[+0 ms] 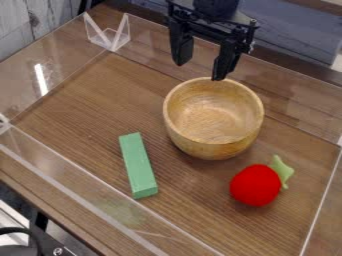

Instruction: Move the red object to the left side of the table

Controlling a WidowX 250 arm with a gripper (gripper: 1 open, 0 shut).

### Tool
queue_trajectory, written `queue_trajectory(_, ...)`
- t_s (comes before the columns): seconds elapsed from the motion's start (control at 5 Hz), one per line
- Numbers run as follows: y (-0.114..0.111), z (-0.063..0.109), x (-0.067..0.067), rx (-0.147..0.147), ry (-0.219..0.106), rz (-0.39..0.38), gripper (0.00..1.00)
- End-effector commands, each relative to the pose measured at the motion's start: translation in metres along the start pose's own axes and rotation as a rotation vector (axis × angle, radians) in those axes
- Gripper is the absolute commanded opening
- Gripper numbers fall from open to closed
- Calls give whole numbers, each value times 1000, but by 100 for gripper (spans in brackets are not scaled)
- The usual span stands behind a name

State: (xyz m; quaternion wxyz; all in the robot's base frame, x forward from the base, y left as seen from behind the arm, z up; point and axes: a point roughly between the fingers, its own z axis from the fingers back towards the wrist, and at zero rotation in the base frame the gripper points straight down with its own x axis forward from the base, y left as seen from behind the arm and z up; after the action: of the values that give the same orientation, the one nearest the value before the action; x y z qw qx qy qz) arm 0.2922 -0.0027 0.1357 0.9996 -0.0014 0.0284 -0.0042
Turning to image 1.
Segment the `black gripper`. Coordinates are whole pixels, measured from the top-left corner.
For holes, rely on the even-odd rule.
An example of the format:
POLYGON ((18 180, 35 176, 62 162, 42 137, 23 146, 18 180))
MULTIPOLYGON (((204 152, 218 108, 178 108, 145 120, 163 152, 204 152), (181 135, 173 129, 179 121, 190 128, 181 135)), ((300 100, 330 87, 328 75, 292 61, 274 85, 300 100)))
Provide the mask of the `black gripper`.
POLYGON ((171 55, 178 66, 193 58, 193 36, 217 43, 232 38, 221 43, 214 60, 212 80, 224 80, 236 69, 241 52, 253 51, 258 21, 240 10, 241 0, 166 0, 166 3, 171 55))

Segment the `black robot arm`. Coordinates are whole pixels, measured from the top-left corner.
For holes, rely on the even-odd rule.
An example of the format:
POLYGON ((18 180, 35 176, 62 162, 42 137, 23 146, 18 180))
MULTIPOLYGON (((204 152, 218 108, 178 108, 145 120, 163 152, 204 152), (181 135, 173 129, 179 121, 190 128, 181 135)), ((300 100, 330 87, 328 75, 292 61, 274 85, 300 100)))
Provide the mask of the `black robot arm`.
POLYGON ((167 26, 174 63, 193 58, 194 38, 220 45, 212 80, 221 81, 236 70, 244 54, 253 51, 258 21, 240 11, 241 0, 166 0, 167 26))

